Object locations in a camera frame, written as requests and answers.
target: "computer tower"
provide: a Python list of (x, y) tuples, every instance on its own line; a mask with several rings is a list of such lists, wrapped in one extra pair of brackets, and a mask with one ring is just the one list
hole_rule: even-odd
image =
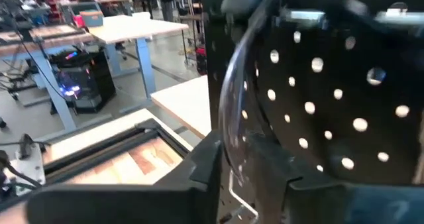
[(96, 113), (116, 94), (103, 52), (64, 51), (50, 63), (60, 93), (77, 113)]

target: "workbench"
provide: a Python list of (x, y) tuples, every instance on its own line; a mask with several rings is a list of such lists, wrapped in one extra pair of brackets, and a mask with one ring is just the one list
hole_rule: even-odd
[[(148, 119), (155, 119), (162, 128), (172, 135), (182, 146), (186, 147), (188, 150), (192, 150), (193, 147), (189, 145), (184, 139), (178, 136), (171, 128), (167, 127), (163, 122), (151, 114), (148, 110), (143, 109), (137, 112), (134, 112), (130, 115), (126, 115), (114, 121), (105, 123), (96, 128), (83, 132), (79, 135), (75, 135), (63, 141), (53, 144), (50, 148), (47, 149), (47, 152), (44, 154), (44, 163), (55, 161), (57, 159), (63, 158), (66, 155), (77, 152), (83, 148), (91, 146), (101, 140), (108, 139), (115, 136), (129, 128), (134, 127), (135, 124), (141, 123)], [(157, 182), (161, 177), (165, 176), (169, 171), (171, 171), (175, 166), (177, 166), (182, 158), (176, 156), (175, 152), (170, 149), (169, 146), (166, 146), (164, 143), (157, 143), (155, 140), (152, 143), (146, 143), (143, 145), (144, 150), (142, 150), (142, 155), (145, 156), (145, 160), (148, 162), (144, 163), (145, 166), (154, 166), (153, 169), (150, 168), (149, 173), (143, 172), (145, 175), (137, 180), (130, 180), (130, 183), (134, 184), (144, 184), (150, 185)], [(69, 184), (113, 184), (117, 183), (113, 175), (119, 175), (120, 181), (123, 182), (125, 177), (135, 176), (140, 173), (140, 169), (143, 167), (135, 168), (134, 160), (128, 153), (124, 153), (111, 160), (111, 163), (102, 165), (102, 167), (96, 168), (94, 173), (84, 173), (82, 176), (76, 176), (75, 178), (69, 180)], [(172, 163), (168, 167), (159, 167), (155, 163)], [(113, 165), (113, 172), (107, 170), (108, 166)], [(13, 224), (28, 224), (24, 216), (24, 206), (25, 203), (20, 203), (14, 207), (9, 208), (0, 213), (0, 223), (13, 223)]]
[[(125, 12), (125, 15), (131, 15), (131, 0), (97, 0), (96, 2), (100, 4), (108, 3), (119, 3), (121, 5), (122, 11)], [(72, 23), (74, 20), (72, 18), (71, 7), (77, 5), (78, 1), (60, 1), (58, 2), (58, 10), (62, 14), (64, 20), (67, 23)]]
[[(68, 25), (58, 25), (50, 27), (35, 28), (31, 35), (35, 36), (55, 36), (59, 34), (66, 34), (74, 32), (74, 28)], [(0, 38), (6, 42), (20, 42), (17, 34), (14, 32), (0, 32)], [(72, 45), (79, 44), (82, 42), (93, 41), (94, 38), (88, 33), (82, 33), (71, 36), (58, 36), (57, 38), (46, 39), (42, 42), (42, 47), (46, 54), (57, 54), (64, 49), (69, 49)], [(40, 77), (43, 83), (46, 85), (47, 92), (52, 100), (56, 110), (64, 124), (66, 132), (72, 132), (76, 130), (76, 125), (72, 119), (71, 113), (66, 105), (66, 101), (60, 95), (59, 85), (54, 77), (52, 68), (48, 60), (44, 57), (40, 50), (40, 47), (33, 42), (26, 42), (26, 48), (34, 58)], [(12, 60), (15, 56), (18, 60), (29, 59), (30, 54), (25, 50), (24, 46), (20, 43), (12, 45), (0, 46), (0, 59)]]
[(153, 93), (152, 100), (199, 138), (211, 132), (207, 76)]
[[(89, 28), (89, 32), (103, 43), (109, 57), (112, 76), (121, 76), (135, 71), (140, 71), (144, 83), (144, 90), (147, 99), (150, 94), (156, 91), (154, 74), (150, 61), (150, 52), (146, 43), (146, 38), (152, 35), (165, 34), (177, 30), (188, 29), (188, 25), (145, 19), (142, 17), (130, 17), (119, 15), (103, 19), (102, 27)], [(115, 43), (124, 42), (129, 39), (136, 40), (136, 51), (139, 67), (135, 70), (122, 70), (119, 65)]]

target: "concrete floor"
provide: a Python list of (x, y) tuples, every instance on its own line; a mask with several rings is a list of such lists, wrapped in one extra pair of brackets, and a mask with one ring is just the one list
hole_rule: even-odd
[[(161, 14), (155, 11), (154, 18), (161, 19)], [(181, 82), (198, 77), (195, 67), (186, 66), (183, 51), (181, 32), (155, 36), (148, 43), (150, 57), (154, 68), (157, 90), (165, 89)], [(121, 67), (137, 67), (134, 44), (126, 44), (127, 52), (132, 54), (127, 61), (121, 60)], [(8, 67), (0, 62), (0, 72)], [(96, 117), (111, 114), (114, 119), (121, 116), (120, 110), (132, 107), (140, 103), (146, 96), (144, 86), (139, 73), (114, 79), (117, 95), (98, 114), (74, 115), (77, 125), (87, 122)], [(29, 101), (33, 98), (47, 95), (46, 90), (30, 89), (19, 93), (20, 101)], [(23, 107), (20, 101), (15, 101), (6, 91), (0, 91), (0, 117), (7, 122), (8, 128), (0, 131), (0, 142), (12, 142), (19, 140), (23, 133), (28, 133), (34, 140), (51, 133), (61, 131), (63, 124), (58, 115), (50, 115), (50, 104), (41, 103), (32, 107)], [(191, 131), (182, 127), (174, 118), (156, 105), (148, 107), (148, 110), (162, 120), (167, 126), (175, 130), (183, 139), (195, 146), (200, 139)]]

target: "floor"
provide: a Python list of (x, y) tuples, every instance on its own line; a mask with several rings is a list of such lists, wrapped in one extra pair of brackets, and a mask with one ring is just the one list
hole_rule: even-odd
[[(154, 18), (161, 19), (161, 13), (154, 11)], [(195, 67), (185, 65), (181, 32), (155, 36), (148, 45), (157, 90), (165, 89), (199, 76)], [(128, 43), (125, 46), (129, 57), (126, 61), (121, 60), (121, 67), (137, 67), (134, 44)], [(0, 62), (0, 72), (7, 69), (7, 65), (4, 62)], [(125, 107), (133, 107), (146, 97), (139, 73), (116, 78), (114, 82), (117, 88), (117, 95), (98, 114), (74, 115), (74, 121), (77, 125), (106, 114), (111, 114), (116, 119), (121, 116), (120, 110)], [(6, 91), (0, 91), (0, 117), (7, 122), (8, 126), (7, 129), (0, 131), (0, 142), (19, 140), (23, 133), (29, 134), (35, 140), (37, 137), (43, 137), (63, 129), (59, 116), (50, 115), (49, 103), (41, 103), (32, 107), (23, 107), (21, 103), (21, 101), (26, 102), (45, 95), (47, 95), (45, 90), (35, 88), (20, 92), (19, 101), (15, 101)], [(148, 110), (193, 146), (200, 141), (197, 136), (158, 106), (152, 105), (148, 107)]]

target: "blue table leg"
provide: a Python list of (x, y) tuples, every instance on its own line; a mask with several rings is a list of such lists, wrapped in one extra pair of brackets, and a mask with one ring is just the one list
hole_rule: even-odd
[(136, 49), (144, 90), (146, 91), (147, 98), (150, 98), (150, 94), (156, 91), (156, 84), (154, 83), (153, 68), (150, 62), (150, 51), (146, 39), (138, 38), (136, 40)]
[(106, 44), (106, 57), (108, 57), (109, 65), (112, 67), (112, 76), (121, 73), (121, 65), (119, 64), (118, 52), (115, 49), (115, 44)]
[(54, 77), (50, 63), (44, 58), (41, 52), (32, 52), (32, 56), (40, 70), (41, 78), (46, 84), (48, 94), (52, 98), (53, 104), (64, 124), (66, 131), (76, 130), (76, 125), (72, 119), (71, 113), (66, 105), (65, 99), (60, 95), (59, 85)]

